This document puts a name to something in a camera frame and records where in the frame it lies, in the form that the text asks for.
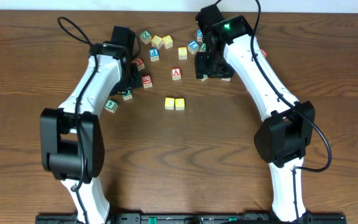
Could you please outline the yellow O block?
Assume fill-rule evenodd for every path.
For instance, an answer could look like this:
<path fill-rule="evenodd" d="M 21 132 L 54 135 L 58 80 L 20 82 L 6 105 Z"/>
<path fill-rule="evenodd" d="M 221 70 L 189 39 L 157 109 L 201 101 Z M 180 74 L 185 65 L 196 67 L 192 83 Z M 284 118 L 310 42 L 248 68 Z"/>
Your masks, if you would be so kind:
<path fill-rule="evenodd" d="M 184 98 L 175 98 L 175 109 L 184 110 L 185 109 L 185 99 Z"/>

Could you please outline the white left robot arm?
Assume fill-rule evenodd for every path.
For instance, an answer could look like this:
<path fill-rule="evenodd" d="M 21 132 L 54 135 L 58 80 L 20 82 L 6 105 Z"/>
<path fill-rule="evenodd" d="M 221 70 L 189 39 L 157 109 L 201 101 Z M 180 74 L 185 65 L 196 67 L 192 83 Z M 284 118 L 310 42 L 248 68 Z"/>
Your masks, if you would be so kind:
<path fill-rule="evenodd" d="M 111 40 L 93 44 L 85 74 L 57 108 L 40 115 L 42 165 L 69 191 L 77 213 L 38 215 L 36 223 L 106 223 L 110 204 L 99 175 L 104 143 L 99 117 L 110 96 L 140 87 L 133 60 L 136 34 L 115 26 Z"/>

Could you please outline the yellow C block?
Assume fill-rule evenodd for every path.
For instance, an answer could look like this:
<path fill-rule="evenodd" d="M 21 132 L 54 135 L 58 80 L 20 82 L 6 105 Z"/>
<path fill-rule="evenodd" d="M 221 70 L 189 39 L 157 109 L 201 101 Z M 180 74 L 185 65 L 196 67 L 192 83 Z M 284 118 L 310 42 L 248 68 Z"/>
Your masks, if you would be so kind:
<path fill-rule="evenodd" d="M 174 98 L 166 97 L 165 109 L 166 110 L 174 110 L 175 109 L 175 99 Z"/>

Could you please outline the green R block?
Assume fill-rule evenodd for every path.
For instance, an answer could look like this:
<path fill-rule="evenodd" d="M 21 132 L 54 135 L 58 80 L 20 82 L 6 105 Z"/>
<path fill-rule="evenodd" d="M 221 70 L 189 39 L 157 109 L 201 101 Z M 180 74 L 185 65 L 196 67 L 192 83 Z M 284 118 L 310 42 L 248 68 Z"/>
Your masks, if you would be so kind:
<path fill-rule="evenodd" d="M 125 93 L 122 94 L 123 100 L 130 100 L 133 99 L 132 92 L 130 90 L 127 90 Z"/>

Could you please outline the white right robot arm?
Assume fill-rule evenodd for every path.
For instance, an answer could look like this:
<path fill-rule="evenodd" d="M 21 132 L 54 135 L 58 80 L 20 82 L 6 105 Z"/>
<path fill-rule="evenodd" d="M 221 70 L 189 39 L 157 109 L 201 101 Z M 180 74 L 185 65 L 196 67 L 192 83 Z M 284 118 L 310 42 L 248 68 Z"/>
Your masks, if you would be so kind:
<path fill-rule="evenodd" d="M 300 103 L 278 79 L 244 16 L 226 19 L 212 4 L 195 21 L 206 45 L 195 57 L 196 77 L 231 78 L 236 73 L 241 78 L 262 120 L 254 144 L 270 168 L 272 212 L 282 222 L 301 221 L 306 208 L 299 167 L 311 142 L 313 105 Z"/>

